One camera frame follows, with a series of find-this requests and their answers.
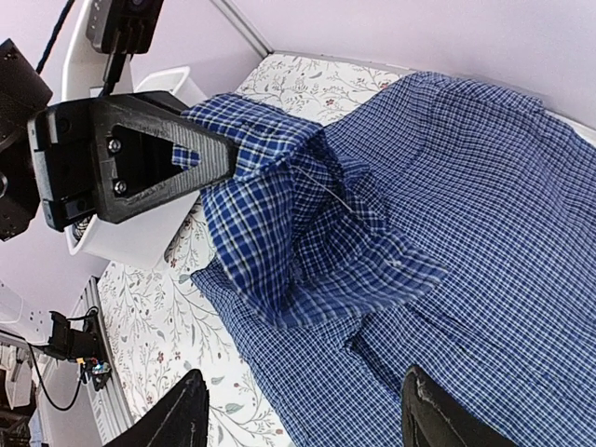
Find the camera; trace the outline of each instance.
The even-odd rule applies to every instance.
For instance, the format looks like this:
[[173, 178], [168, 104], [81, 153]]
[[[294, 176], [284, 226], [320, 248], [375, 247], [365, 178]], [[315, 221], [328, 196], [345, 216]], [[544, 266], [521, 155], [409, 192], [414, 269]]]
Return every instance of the camera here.
[[87, 38], [103, 54], [149, 51], [163, 0], [95, 0]]

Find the checkered fabric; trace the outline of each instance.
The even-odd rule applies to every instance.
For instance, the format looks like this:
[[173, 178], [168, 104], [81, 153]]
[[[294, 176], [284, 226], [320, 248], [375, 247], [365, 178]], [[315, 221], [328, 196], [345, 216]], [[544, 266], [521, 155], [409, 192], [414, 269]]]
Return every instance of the checkered fabric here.
[[[223, 268], [265, 321], [366, 315], [421, 297], [445, 276], [401, 232], [387, 231], [368, 166], [338, 159], [321, 125], [233, 94], [184, 116], [239, 145], [234, 178], [202, 200]], [[365, 196], [354, 192], [359, 183]]]
[[401, 79], [325, 135], [371, 169], [345, 189], [380, 197], [386, 231], [450, 273], [403, 305], [294, 327], [260, 318], [225, 260], [193, 275], [296, 445], [401, 445], [413, 363], [516, 444], [596, 445], [596, 149], [538, 100], [439, 74]]

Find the floral pattern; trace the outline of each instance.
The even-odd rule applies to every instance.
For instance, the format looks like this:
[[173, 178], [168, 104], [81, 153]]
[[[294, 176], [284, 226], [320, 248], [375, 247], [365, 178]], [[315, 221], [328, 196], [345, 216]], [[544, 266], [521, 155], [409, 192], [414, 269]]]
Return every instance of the floral pattern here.
[[[345, 62], [275, 54], [237, 92], [326, 125], [399, 78]], [[222, 321], [190, 280], [215, 256], [200, 199], [165, 256], [168, 271], [111, 263], [100, 282], [114, 367], [133, 417], [141, 418], [187, 371], [199, 368], [210, 389], [210, 447], [292, 447]]]

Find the purple wall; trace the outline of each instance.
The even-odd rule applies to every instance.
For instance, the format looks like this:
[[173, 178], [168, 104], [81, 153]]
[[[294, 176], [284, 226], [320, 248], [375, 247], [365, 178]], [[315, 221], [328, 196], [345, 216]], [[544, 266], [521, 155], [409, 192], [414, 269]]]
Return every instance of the purple wall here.
[[[2, 0], [0, 41], [12, 38], [36, 66], [65, 1]], [[60, 99], [61, 68], [78, 16], [75, 2], [44, 71], [44, 79]], [[167, 0], [156, 39], [148, 55], [133, 62], [136, 80], [156, 70], [188, 64], [193, 78], [208, 94], [231, 90], [258, 62], [257, 54], [207, 0]], [[72, 257], [64, 235], [46, 227], [38, 216], [27, 233], [0, 242], [0, 278], [32, 303], [69, 314], [90, 275], [99, 275], [105, 261]]]
[[596, 127], [593, 0], [233, 0], [277, 50], [518, 86]]

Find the cable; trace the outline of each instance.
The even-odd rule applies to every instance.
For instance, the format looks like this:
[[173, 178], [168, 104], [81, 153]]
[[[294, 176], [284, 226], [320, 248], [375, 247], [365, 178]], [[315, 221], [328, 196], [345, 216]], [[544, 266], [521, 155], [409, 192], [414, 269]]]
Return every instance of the cable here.
[[87, 313], [83, 317], [75, 317], [75, 318], [67, 318], [67, 319], [69, 321], [80, 321], [82, 319], [93, 318], [93, 317], [95, 317], [99, 313], [100, 313], [100, 309], [96, 305], [93, 305], [92, 307], [90, 307], [88, 309]]
[[49, 404], [52, 407], [54, 407], [59, 412], [68, 412], [71, 408], [73, 408], [75, 406], [76, 398], [78, 398], [78, 392], [81, 390], [81, 383], [82, 383], [81, 378], [79, 377], [79, 379], [78, 379], [76, 391], [74, 393], [73, 400], [71, 400], [71, 403], [69, 403], [68, 406], [66, 406], [66, 407], [59, 407], [58, 405], [56, 405], [56, 403], [54, 403], [52, 398], [49, 396], [49, 393], [47, 392], [46, 384], [44, 384], [44, 379], [42, 379], [41, 372], [39, 372], [39, 366], [37, 366], [37, 359], [35, 358], [34, 347], [32, 345], [29, 345], [29, 350], [31, 351], [31, 357], [34, 361], [34, 366], [35, 366], [35, 371], [37, 372], [37, 377], [39, 377], [39, 385], [41, 385], [42, 389], [44, 390], [44, 393], [46, 394], [47, 401], [49, 402]]
[[37, 64], [37, 68], [35, 69], [37, 71], [38, 75], [40, 75], [41, 72], [44, 71], [46, 62], [49, 59], [49, 54], [52, 52], [52, 49], [54, 48], [54, 44], [56, 43], [56, 40], [58, 39], [58, 34], [60, 34], [62, 26], [64, 26], [64, 22], [66, 21], [66, 18], [68, 17], [68, 13], [71, 12], [71, 9], [73, 8], [74, 4], [75, 4], [75, 0], [68, 0], [66, 2], [66, 5], [64, 5], [64, 8], [62, 9], [61, 14], [58, 17], [58, 21], [54, 25], [54, 30], [52, 31], [52, 36], [49, 38], [49, 41], [47, 42], [46, 49], [44, 50], [44, 54], [42, 55], [41, 60]]

